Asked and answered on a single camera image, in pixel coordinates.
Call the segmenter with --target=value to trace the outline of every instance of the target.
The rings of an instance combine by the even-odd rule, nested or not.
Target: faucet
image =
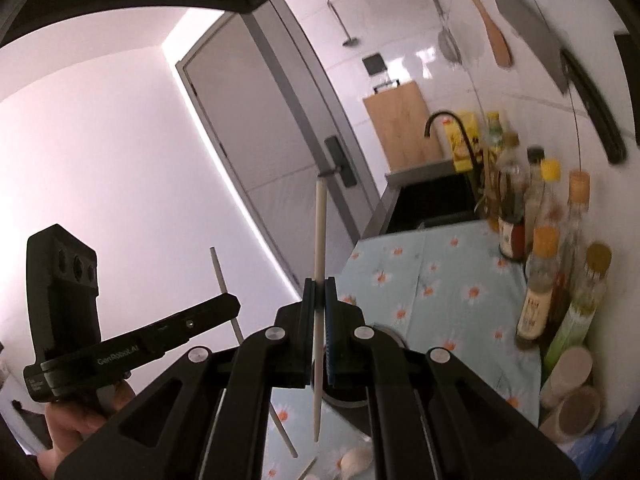
[[[478,164],[478,161],[476,160],[476,153],[474,152],[471,142],[469,141],[469,137],[466,134],[465,125],[462,124],[462,120],[460,119],[460,117],[458,117],[455,113],[451,112],[450,110],[439,110],[437,112],[434,112],[429,116],[429,118],[427,119],[427,123],[424,126],[424,136],[427,138],[431,137],[431,125],[433,124],[433,121],[436,119],[436,117],[439,117],[440,115],[447,115],[453,118],[453,120],[455,120],[458,123],[458,126],[460,127],[460,131],[462,132],[462,138],[465,139],[466,148],[468,149],[468,152],[469,152],[469,159],[471,160],[471,165],[473,166],[473,172],[476,178],[476,185],[478,185],[481,182],[482,169],[480,168],[480,164]]]

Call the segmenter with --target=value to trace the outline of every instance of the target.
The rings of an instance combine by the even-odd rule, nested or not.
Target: gray door
[[[353,150],[275,6],[220,18],[178,71],[258,228],[302,290],[313,276],[316,176],[332,164],[324,138],[338,136],[351,160]],[[328,275],[340,273],[376,205],[353,166],[356,187],[328,182]]]

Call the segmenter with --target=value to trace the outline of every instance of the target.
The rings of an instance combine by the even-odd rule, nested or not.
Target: silver rivet
[[[451,359],[451,354],[444,348],[434,348],[429,353],[429,357],[434,363],[443,365]]]
[[[282,339],[285,336],[285,334],[286,334],[285,330],[283,328],[280,328],[279,326],[272,326],[271,328],[268,328],[264,332],[264,336],[267,339],[271,339],[272,341],[277,341],[278,339]]]
[[[201,363],[209,359],[209,350],[203,346],[196,346],[196,348],[189,350],[188,357],[192,363]]]
[[[353,335],[358,339],[371,339],[375,335],[375,332],[369,326],[359,326],[353,331]]]

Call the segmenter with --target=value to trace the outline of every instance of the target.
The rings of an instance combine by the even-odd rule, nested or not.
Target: light blue floral tablecloth
[[[340,276],[338,297],[357,304],[367,324],[386,324],[426,352],[450,349],[533,424],[538,423],[540,356],[519,351],[514,327],[526,284],[520,266],[500,257],[498,236],[484,221],[360,241]],[[333,480],[340,457],[368,445],[331,408],[322,410],[318,444],[312,435],[312,392],[274,390],[272,401],[300,458],[293,460],[270,423],[264,477],[295,480],[311,473]],[[373,479],[372,468],[358,480]]]

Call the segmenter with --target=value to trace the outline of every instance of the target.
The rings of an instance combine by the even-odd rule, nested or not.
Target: yellow package
[[[471,142],[471,146],[476,154],[476,160],[481,164],[482,149],[480,148],[480,129],[478,128],[476,115],[473,112],[456,112],[456,115],[462,120],[466,136],[469,138],[469,142]],[[469,150],[466,148],[465,139],[462,137],[458,123],[451,117],[445,117],[442,120],[442,125],[449,140],[449,145],[451,146],[453,166],[456,172],[464,173],[465,171],[471,171],[473,166],[471,165]]]

